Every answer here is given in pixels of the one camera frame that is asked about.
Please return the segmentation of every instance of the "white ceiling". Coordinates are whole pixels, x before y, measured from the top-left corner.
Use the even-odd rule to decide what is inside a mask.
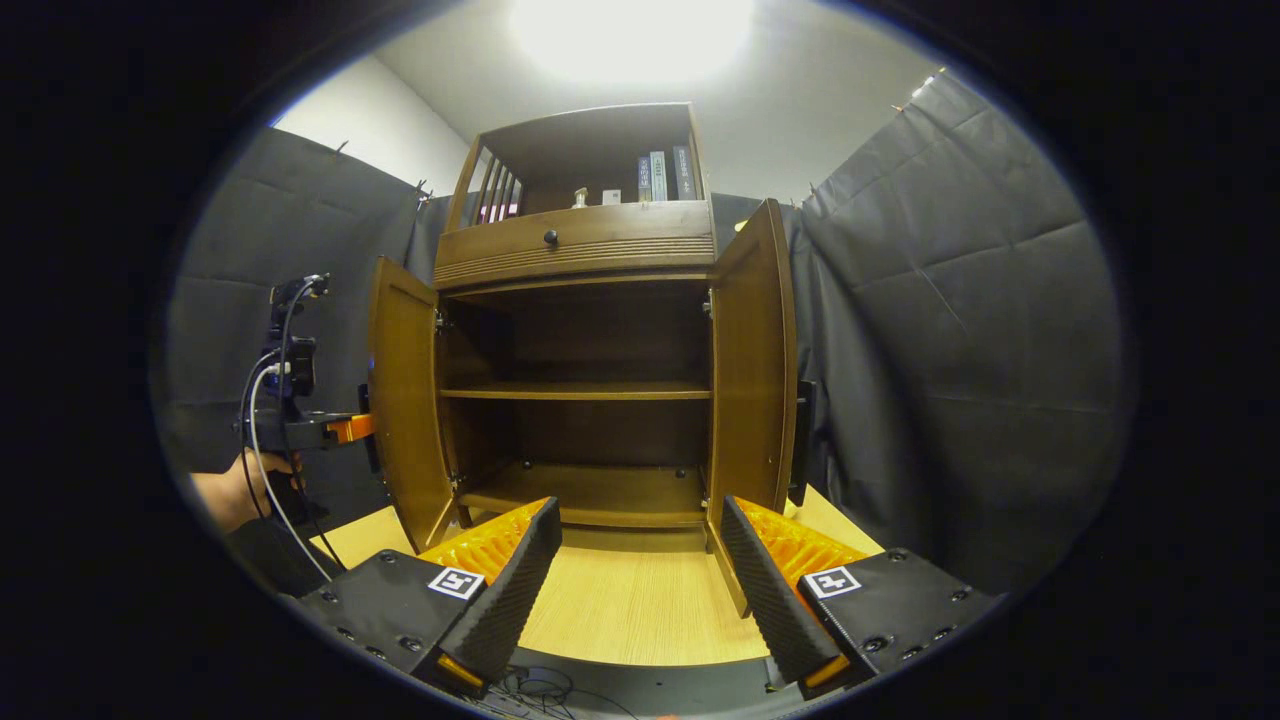
[[[678,18],[636,22],[673,27]],[[812,0],[755,0],[723,69],[664,83],[575,83],[530,61],[511,36],[512,0],[461,3],[378,50],[467,142],[489,129],[600,105],[692,101],[716,192],[800,202],[888,123],[937,60],[879,26]],[[584,59],[584,61],[607,61]]]

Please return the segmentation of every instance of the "wooden shelf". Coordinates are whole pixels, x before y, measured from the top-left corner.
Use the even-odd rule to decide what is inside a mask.
[[[451,292],[449,300],[511,313],[531,302],[599,301],[602,299],[652,299],[707,293],[707,270],[657,270],[604,273],[534,281],[517,281]]]
[[[710,400],[712,391],[681,380],[495,382],[442,389],[440,396],[475,400]]]
[[[677,470],[685,477],[677,477]],[[676,528],[698,525],[705,518],[701,488],[698,468],[548,465],[535,460],[527,470],[520,462],[507,465],[460,500],[468,507],[506,512],[556,496],[563,523]]]

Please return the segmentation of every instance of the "orange bracket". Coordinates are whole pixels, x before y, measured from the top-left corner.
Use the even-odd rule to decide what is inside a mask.
[[[332,433],[338,438],[338,443],[356,442],[374,434],[374,416],[370,414],[352,415],[347,420],[326,423],[325,434]]]

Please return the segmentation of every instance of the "cabinet hinge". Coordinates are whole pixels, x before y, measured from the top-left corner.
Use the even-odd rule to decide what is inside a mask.
[[[453,327],[453,320],[451,320],[449,316],[444,314],[444,310],[440,310],[439,307],[436,307],[435,309],[435,332],[436,333],[443,333],[444,331],[447,331],[447,329],[449,329],[452,327]]]

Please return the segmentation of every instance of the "white wall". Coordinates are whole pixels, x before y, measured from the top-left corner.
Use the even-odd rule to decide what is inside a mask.
[[[293,104],[278,129],[302,136],[422,190],[453,195],[471,149],[430,105],[369,55],[338,72]]]

